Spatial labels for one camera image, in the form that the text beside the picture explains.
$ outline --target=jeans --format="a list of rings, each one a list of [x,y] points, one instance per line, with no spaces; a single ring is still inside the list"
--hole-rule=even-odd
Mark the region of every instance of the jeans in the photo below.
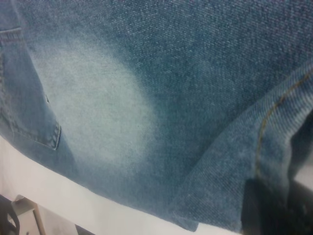
[[[286,197],[309,154],[292,146],[313,109],[312,11],[2,0],[0,134],[117,203],[239,232],[245,181]]]

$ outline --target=dark object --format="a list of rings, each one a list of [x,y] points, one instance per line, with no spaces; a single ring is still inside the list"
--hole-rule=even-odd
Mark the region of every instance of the dark object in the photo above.
[[[8,215],[13,219],[16,227],[8,221]],[[11,201],[0,195],[0,235],[19,235],[20,222],[15,214]]]
[[[285,203],[261,181],[248,180],[242,225],[244,235],[313,235],[313,192],[293,181]]]

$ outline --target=seam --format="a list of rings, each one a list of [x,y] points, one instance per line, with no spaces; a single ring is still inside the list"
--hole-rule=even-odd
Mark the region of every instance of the seam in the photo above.
[[[9,42],[22,42],[22,38],[16,38],[16,39],[0,39],[0,42],[3,43],[9,43]]]
[[[268,123],[268,120],[270,116],[274,113],[274,111],[280,106],[287,98],[287,96],[297,87],[299,87],[301,84],[303,84],[305,81],[307,81],[310,76],[312,75],[313,70],[310,70],[308,73],[304,75],[304,77],[297,81],[295,84],[293,84],[279,99],[278,102],[276,102],[266,113],[265,117],[262,120],[261,124],[261,129],[259,132],[259,138],[258,138],[258,145],[256,149],[256,156],[255,156],[255,176],[256,178],[261,178],[261,162],[260,162],[260,153],[261,153],[261,148],[262,148],[262,139],[263,139],[263,134],[266,128],[266,125]]]

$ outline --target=denim fabric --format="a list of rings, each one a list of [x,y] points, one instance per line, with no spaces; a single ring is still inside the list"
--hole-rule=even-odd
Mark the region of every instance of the denim fabric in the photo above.
[[[249,178],[286,197],[313,108],[313,3],[0,4],[1,107],[16,120],[0,132],[22,153],[189,230],[238,232]]]

